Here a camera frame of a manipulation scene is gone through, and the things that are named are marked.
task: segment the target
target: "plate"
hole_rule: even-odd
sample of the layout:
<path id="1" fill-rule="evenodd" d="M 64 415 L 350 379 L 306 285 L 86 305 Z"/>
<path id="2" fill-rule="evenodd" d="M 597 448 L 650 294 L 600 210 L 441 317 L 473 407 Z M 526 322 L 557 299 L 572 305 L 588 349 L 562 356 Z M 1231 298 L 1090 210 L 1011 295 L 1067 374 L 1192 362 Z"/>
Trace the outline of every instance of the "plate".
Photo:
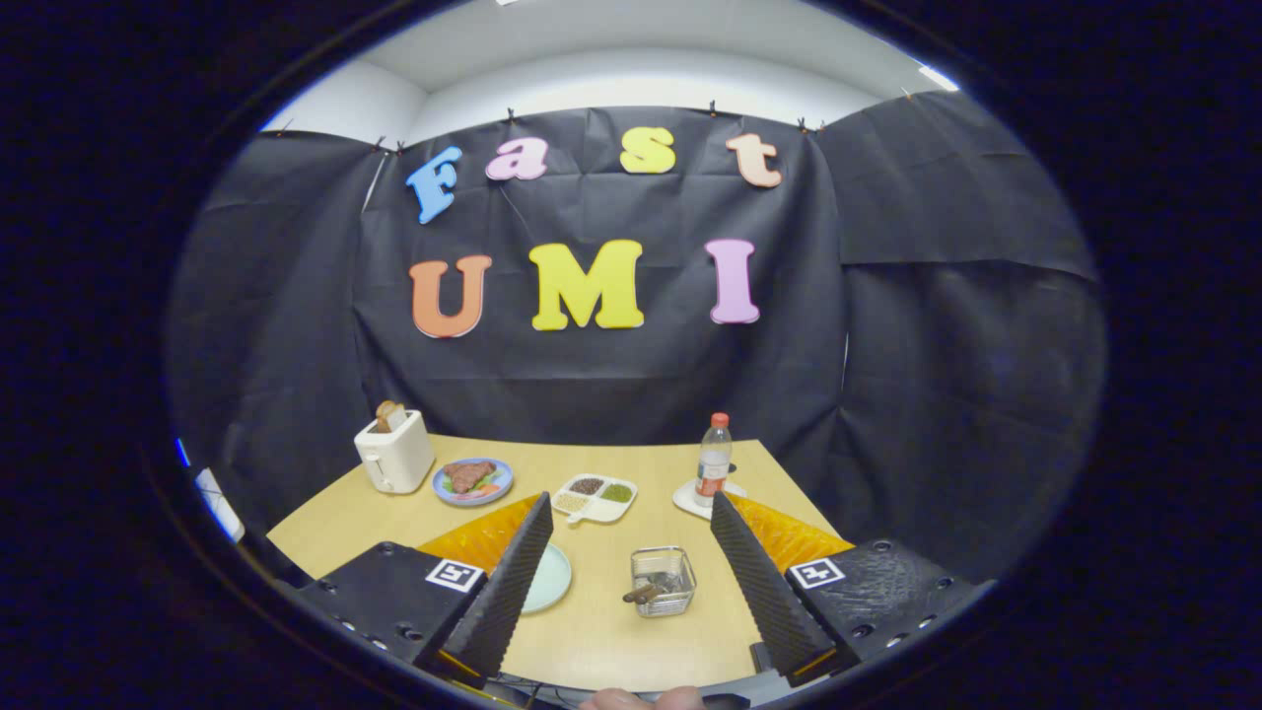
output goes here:
<path id="1" fill-rule="evenodd" d="M 535 579 L 530 583 L 530 591 L 526 593 L 526 602 L 521 605 L 522 614 L 543 612 L 560 602 L 569 590 L 569 581 L 574 573 L 569 567 L 565 554 L 553 544 L 544 549 L 539 566 L 535 569 Z"/>
<path id="2" fill-rule="evenodd" d="M 596 479 L 601 482 L 601 486 L 591 494 L 583 494 L 575 491 L 570 491 L 569 487 L 582 479 Z M 631 489 L 631 498 L 621 503 L 601 498 L 601 496 L 603 496 L 606 489 L 608 489 L 611 486 L 621 486 Z M 569 518 L 567 518 L 565 522 L 568 522 L 572 526 L 574 523 L 578 523 L 579 521 L 596 521 L 598 523 L 612 523 L 618 518 L 621 518 L 622 515 L 627 512 L 627 508 L 630 508 L 631 504 L 635 503 L 636 496 L 639 494 L 640 494 L 640 488 L 628 480 L 601 477 L 596 474 L 579 474 L 565 482 L 565 486 L 560 487 L 560 489 L 551 496 L 551 503 L 553 508 L 557 512 L 569 516 Z M 573 508 L 573 509 L 562 507 L 558 503 L 562 497 L 575 499 L 577 502 L 581 502 L 583 506 L 582 508 Z"/>
<path id="3" fill-rule="evenodd" d="M 468 493 L 448 493 L 443 484 L 448 482 L 447 467 L 444 464 L 438 468 L 434 474 L 434 496 L 442 498 L 443 501 L 451 503 L 452 506 L 469 507 L 469 506 L 486 506 L 492 501 L 498 501 L 504 498 L 509 489 L 512 488 L 512 468 L 500 462 L 498 459 L 461 459 L 458 462 L 451 462 L 451 464 L 477 464 L 478 462 L 490 462 L 495 464 L 495 472 L 490 474 L 491 479 L 486 482 L 482 489 L 473 489 Z"/>
<path id="4" fill-rule="evenodd" d="M 675 493 L 670 497 L 670 499 L 675 502 L 675 506 L 679 506 L 693 516 L 700 516 L 708 521 L 713 508 L 702 508 L 698 506 L 697 499 L 693 498 L 694 491 L 697 491 L 697 479 L 689 479 L 688 483 L 675 489 Z M 723 491 L 731 491 L 740 497 L 745 497 L 745 489 L 732 483 L 732 479 L 723 482 Z"/>

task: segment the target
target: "white wall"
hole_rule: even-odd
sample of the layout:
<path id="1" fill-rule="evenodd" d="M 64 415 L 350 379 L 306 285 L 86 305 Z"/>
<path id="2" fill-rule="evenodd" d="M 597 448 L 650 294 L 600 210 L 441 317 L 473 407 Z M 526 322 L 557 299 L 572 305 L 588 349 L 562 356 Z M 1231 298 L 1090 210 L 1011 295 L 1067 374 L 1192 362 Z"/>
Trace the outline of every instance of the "white wall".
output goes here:
<path id="1" fill-rule="evenodd" d="M 519 115 L 588 106 L 716 108 L 806 125 L 833 122 L 881 100 L 803 69 L 688 49 L 611 49 L 550 57 L 482 74 L 429 95 L 409 145 Z"/>
<path id="2" fill-rule="evenodd" d="M 351 61 L 313 84 L 260 130 L 309 130 L 343 135 L 394 149 L 408 134 L 425 92 L 381 67 Z"/>
<path id="3" fill-rule="evenodd" d="M 690 49 L 608 49 L 550 57 L 427 95 L 352 61 L 313 84 L 261 130 L 309 130 L 394 148 L 507 117 L 596 106 L 707 108 L 817 127 L 881 100 L 803 69 Z"/>

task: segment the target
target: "finger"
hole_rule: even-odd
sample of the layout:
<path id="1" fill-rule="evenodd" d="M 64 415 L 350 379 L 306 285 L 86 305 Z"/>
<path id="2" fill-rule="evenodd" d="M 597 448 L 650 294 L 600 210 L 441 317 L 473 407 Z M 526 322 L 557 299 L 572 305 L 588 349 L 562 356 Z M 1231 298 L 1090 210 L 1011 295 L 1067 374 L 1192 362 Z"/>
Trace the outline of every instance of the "finger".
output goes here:
<path id="1" fill-rule="evenodd" d="M 652 705 L 618 687 L 597 691 L 589 701 L 596 710 L 652 710 Z"/>
<path id="2" fill-rule="evenodd" d="M 705 710 L 702 702 L 702 692 L 697 687 L 685 685 L 668 690 L 658 696 L 655 710 Z"/>

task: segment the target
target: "seeds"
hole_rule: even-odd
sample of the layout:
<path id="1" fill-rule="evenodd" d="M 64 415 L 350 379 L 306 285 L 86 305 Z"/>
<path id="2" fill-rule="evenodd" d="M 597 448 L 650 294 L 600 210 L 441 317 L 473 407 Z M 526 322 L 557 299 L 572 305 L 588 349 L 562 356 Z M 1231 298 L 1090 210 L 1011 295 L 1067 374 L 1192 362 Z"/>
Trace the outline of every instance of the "seeds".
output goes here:
<path id="1" fill-rule="evenodd" d="M 557 497 L 557 501 L 554 501 L 553 504 L 567 513 L 578 513 L 583 509 L 583 506 L 587 506 L 587 499 L 563 493 Z"/>
<path id="2" fill-rule="evenodd" d="M 627 501 L 631 501 L 631 489 L 625 486 L 613 484 L 604 489 L 601 498 L 613 501 L 615 503 L 626 503 Z"/>
<path id="3" fill-rule="evenodd" d="M 569 487 L 569 489 L 573 491 L 574 493 L 583 493 L 586 496 L 591 496 L 601 489 L 601 483 L 603 483 L 601 482 L 601 479 L 581 479 L 574 482 Z"/>

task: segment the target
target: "plastic bottle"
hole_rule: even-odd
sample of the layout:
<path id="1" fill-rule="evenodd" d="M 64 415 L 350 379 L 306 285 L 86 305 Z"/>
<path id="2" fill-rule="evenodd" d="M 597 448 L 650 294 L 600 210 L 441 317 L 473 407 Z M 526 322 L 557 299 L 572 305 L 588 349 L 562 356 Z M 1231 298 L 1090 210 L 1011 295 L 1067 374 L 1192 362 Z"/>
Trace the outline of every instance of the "plastic bottle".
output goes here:
<path id="1" fill-rule="evenodd" d="M 702 439 L 702 458 L 697 464 L 697 488 L 693 492 L 702 508 L 714 506 L 714 494 L 723 491 L 732 464 L 732 433 L 727 425 L 727 415 L 711 415 L 711 429 Z"/>

